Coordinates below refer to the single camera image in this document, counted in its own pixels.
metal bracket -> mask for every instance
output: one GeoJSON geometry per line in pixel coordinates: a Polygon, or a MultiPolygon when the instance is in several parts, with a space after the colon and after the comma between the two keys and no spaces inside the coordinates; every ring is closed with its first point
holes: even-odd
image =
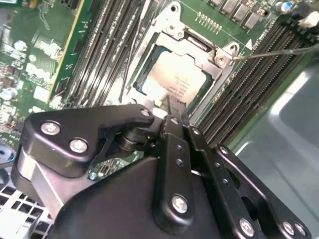
{"type": "Polygon", "coordinates": [[[162,230],[181,234],[194,219],[195,208],[191,182],[188,143],[184,140],[179,102],[170,98],[170,115],[161,125],[153,215],[162,230]]]}

wire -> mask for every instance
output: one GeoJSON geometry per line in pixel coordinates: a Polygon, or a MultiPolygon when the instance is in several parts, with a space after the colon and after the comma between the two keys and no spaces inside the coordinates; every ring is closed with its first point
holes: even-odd
{"type": "Polygon", "coordinates": [[[304,55],[312,52],[318,52],[319,51],[319,44],[316,44],[311,47],[306,48],[300,48],[300,49],[288,49],[288,50],[280,50],[280,51],[271,51],[261,54],[253,54],[249,56],[235,56],[233,57],[233,60],[235,61],[244,61],[248,59],[255,59],[255,58],[261,58],[261,57],[269,57],[269,56],[280,56],[280,55],[304,55]]]}
{"type": "Polygon", "coordinates": [[[143,9],[142,9],[142,12],[141,12],[141,15],[140,15],[140,20],[139,20],[139,23],[138,23],[138,27],[137,27],[133,42],[131,44],[128,61],[127,61],[126,66],[125,66],[125,72],[124,72],[121,92],[120,92],[120,96],[119,96],[119,102],[120,103],[122,103],[124,88],[125,88],[126,81],[127,81],[127,78],[128,78],[128,73],[129,73],[129,68],[130,68],[130,64],[131,64],[131,61],[132,61],[132,56],[133,56],[135,43],[136,43],[136,40],[137,40],[137,38],[139,36],[140,30],[141,30],[141,27],[142,27],[142,21],[144,20],[144,17],[146,15],[146,12],[147,12],[147,10],[149,8],[150,3],[151,3],[151,0],[146,0],[145,3],[144,3],[143,9]]]}

screw head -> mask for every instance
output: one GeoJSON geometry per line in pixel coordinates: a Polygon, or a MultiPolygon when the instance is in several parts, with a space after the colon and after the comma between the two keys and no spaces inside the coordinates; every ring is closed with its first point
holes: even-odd
{"type": "Polygon", "coordinates": [[[94,181],[96,178],[98,177],[96,172],[90,172],[89,173],[89,179],[91,179],[92,181],[94,181]]]}
{"type": "Polygon", "coordinates": [[[171,203],[179,213],[186,213],[188,210],[187,202],[180,196],[175,195],[171,199],[171,203]]]}
{"type": "Polygon", "coordinates": [[[88,145],[81,139],[74,139],[70,142],[70,149],[76,153],[83,153],[88,149],[88,145]]]}
{"type": "Polygon", "coordinates": [[[145,109],[141,109],[141,113],[142,113],[142,115],[144,115],[144,116],[150,116],[150,115],[151,115],[150,112],[147,111],[147,110],[145,110],[145,109]]]}
{"type": "Polygon", "coordinates": [[[295,234],[293,227],[289,223],[283,222],[283,226],[286,232],[288,232],[290,235],[293,236],[295,234]]]}
{"type": "Polygon", "coordinates": [[[170,118],[170,120],[174,123],[174,124],[178,124],[178,120],[174,117],[170,118]]]}
{"type": "Polygon", "coordinates": [[[227,149],[224,148],[223,146],[221,146],[219,149],[220,149],[220,151],[221,151],[223,154],[228,154],[227,149]]]}
{"type": "Polygon", "coordinates": [[[246,219],[240,219],[239,220],[239,225],[241,230],[243,230],[243,232],[249,236],[249,237],[253,237],[254,236],[254,229],[251,226],[251,224],[246,220],[246,219]]]}
{"type": "Polygon", "coordinates": [[[200,132],[199,132],[198,129],[196,129],[196,128],[193,128],[193,132],[194,132],[194,134],[197,134],[197,135],[200,134],[200,132]]]}
{"type": "Polygon", "coordinates": [[[295,223],[295,226],[297,228],[297,230],[303,235],[306,235],[306,231],[304,230],[304,228],[299,224],[299,223],[295,223]]]}
{"type": "Polygon", "coordinates": [[[48,135],[56,135],[60,133],[60,126],[53,122],[47,122],[41,125],[41,130],[43,133],[48,135]]]}

ram slot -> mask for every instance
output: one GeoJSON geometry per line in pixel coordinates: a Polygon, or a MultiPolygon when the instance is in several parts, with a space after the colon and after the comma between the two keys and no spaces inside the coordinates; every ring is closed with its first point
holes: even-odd
{"type": "Polygon", "coordinates": [[[110,82],[110,74],[113,72],[113,68],[116,67],[116,63],[118,63],[121,53],[123,52],[127,42],[130,38],[134,37],[133,30],[136,29],[136,23],[138,21],[139,8],[135,11],[131,9],[125,14],[125,18],[121,25],[123,26],[119,32],[117,33],[115,40],[113,41],[113,45],[110,49],[108,57],[104,61],[104,65],[98,75],[98,84],[95,86],[93,91],[91,92],[90,98],[88,98],[89,106],[100,105],[101,100],[105,99],[107,96],[107,88],[111,87],[110,82]]]}
{"type": "MultiPolygon", "coordinates": [[[[276,50],[285,49],[288,44],[292,41],[292,38],[289,37],[289,34],[282,34],[282,37],[275,43],[276,50]]],[[[207,142],[211,142],[219,131],[228,123],[232,116],[237,116],[237,110],[245,100],[245,98],[252,92],[258,91],[256,86],[259,86],[261,81],[264,80],[263,76],[268,74],[269,68],[273,65],[278,64],[279,56],[275,57],[266,57],[261,59],[258,64],[258,67],[252,70],[249,73],[250,81],[245,81],[245,84],[241,84],[241,90],[237,90],[230,100],[230,102],[223,107],[223,112],[216,118],[213,122],[214,127],[209,128],[205,132],[205,138],[207,142]]]]}
{"type": "Polygon", "coordinates": [[[93,24],[93,28],[88,36],[88,40],[83,47],[79,59],[74,68],[71,80],[68,84],[68,98],[73,98],[79,92],[79,88],[85,82],[83,79],[88,65],[92,60],[93,53],[97,49],[97,43],[101,38],[103,28],[112,16],[111,11],[116,3],[116,0],[106,0],[101,5],[97,18],[93,24]]]}

green circuit board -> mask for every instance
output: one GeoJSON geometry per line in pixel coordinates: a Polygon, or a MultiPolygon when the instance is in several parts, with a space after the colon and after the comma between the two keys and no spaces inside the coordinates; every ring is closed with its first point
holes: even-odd
{"type": "MultiPolygon", "coordinates": [[[[9,93],[13,94],[9,100],[0,97],[0,138],[7,144],[18,146],[21,124],[30,114],[64,107],[63,101],[55,99],[70,79],[99,6],[106,1],[79,0],[68,5],[64,1],[39,0],[35,8],[0,4],[1,91],[11,88],[9,93]]],[[[171,2],[153,1],[144,32],[171,2]]],[[[182,6],[180,20],[185,25],[219,47],[236,41],[241,55],[251,53],[278,17],[276,0],[245,1],[248,13],[259,16],[253,26],[246,26],[246,19],[234,18],[235,7],[232,14],[227,14],[224,5],[214,6],[210,0],[178,2],[182,6]]],[[[240,64],[234,66],[233,73],[240,64]]]]}

